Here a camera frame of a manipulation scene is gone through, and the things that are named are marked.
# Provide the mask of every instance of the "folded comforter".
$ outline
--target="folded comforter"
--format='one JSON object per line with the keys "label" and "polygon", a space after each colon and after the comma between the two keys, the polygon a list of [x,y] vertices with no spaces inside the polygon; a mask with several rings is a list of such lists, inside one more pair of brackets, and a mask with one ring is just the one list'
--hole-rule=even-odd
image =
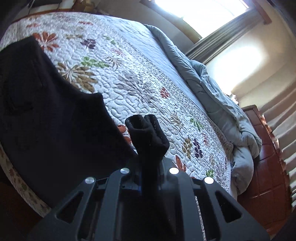
{"label": "folded comforter", "polygon": [[208,75],[204,64],[189,60],[160,29],[145,26],[159,40],[168,58],[203,104],[211,120],[227,140],[234,144],[231,176],[238,194],[244,192],[253,177],[252,158],[259,155],[262,147],[262,141],[250,120],[242,109],[221,91],[215,80]]}

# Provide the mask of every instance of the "curtain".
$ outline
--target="curtain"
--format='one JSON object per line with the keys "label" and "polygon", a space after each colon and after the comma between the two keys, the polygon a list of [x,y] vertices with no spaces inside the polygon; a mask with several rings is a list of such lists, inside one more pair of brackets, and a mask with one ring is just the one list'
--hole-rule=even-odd
{"label": "curtain", "polygon": [[186,56],[206,64],[261,22],[263,18],[260,13],[255,8],[251,8],[194,44],[187,51]]}
{"label": "curtain", "polygon": [[286,172],[290,177],[292,206],[296,206],[296,81],[260,108],[278,139]]}

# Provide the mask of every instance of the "floral quilt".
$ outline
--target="floral quilt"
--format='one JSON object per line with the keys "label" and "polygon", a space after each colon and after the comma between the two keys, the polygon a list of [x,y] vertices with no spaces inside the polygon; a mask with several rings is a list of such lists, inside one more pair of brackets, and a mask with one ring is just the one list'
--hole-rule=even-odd
{"label": "floral quilt", "polygon": [[[0,42],[33,35],[65,81],[100,92],[108,113],[133,147],[125,119],[156,115],[170,147],[166,157],[192,178],[213,177],[230,191],[232,144],[161,69],[115,31],[104,16],[55,12],[12,24]],[[50,208],[25,184],[0,145],[0,164],[24,200],[41,216]]]}

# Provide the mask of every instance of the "wooden furniture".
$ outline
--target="wooden furniture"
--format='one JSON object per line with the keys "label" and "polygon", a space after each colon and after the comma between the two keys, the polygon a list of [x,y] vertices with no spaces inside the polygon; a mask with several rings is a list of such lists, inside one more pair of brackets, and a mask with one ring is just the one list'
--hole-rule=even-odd
{"label": "wooden furniture", "polygon": [[254,175],[238,202],[263,226],[270,235],[276,234],[291,214],[289,177],[271,140],[272,133],[255,105],[243,108],[263,145],[254,159]]}

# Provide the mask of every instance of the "window sill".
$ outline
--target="window sill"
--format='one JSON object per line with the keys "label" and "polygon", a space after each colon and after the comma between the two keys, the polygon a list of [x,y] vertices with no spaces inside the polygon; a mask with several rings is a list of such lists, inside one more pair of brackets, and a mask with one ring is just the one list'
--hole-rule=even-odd
{"label": "window sill", "polygon": [[152,9],[153,11],[157,12],[159,15],[164,17],[166,20],[171,22],[177,29],[179,29],[186,37],[188,37],[194,44],[197,43],[202,39],[202,37],[189,25],[187,24],[182,18],[175,16],[157,4],[149,1],[149,0],[141,0],[140,3],[145,5],[146,7]]}

